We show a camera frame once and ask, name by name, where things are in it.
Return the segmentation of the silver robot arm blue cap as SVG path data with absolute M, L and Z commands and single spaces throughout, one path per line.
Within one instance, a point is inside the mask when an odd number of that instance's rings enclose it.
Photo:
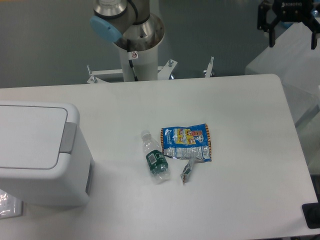
M 317 0 L 264 0 L 257 8 L 257 29 L 268 34 L 272 48 L 278 23 L 303 23 L 311 31 L 310 48 L 314 50 L 320 37 L 320 23 L 313 11 L 319 10 Z M 89 22 L 102 39 L 131 52 L 151 49 L 162 40 L 164 30 L 156 25 L 155 19 L 148 0 L 95 0 Z

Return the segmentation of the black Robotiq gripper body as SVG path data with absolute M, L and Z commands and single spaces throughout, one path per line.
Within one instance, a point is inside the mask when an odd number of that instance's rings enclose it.
M 275 19 L 272 23 L 311 23 L 314 20 L 313 8 L 312 0 L 274 0 L 271 9 L 275 14 Z

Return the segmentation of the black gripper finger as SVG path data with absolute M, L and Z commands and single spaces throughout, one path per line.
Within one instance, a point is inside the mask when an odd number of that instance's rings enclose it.
M 315 16 L 310 12 L 304 12 L 303 24 L 311 31 L 311 44 L 310 48 L 315 50 L 318 44 L 318 38 L 320 37 L 320 23 L 316 20 Z
M 272 10 L 275 14 L 275 19 L 272 22 L 267 21 L 268 12 Z M 268 0 L 263 0 L 258 5 L 257 29 L 268 33 L 268 44 L 273 48 L 276 43 L 275 27 L 283 20 L 283 1 L 274 0 L 273 3 Z

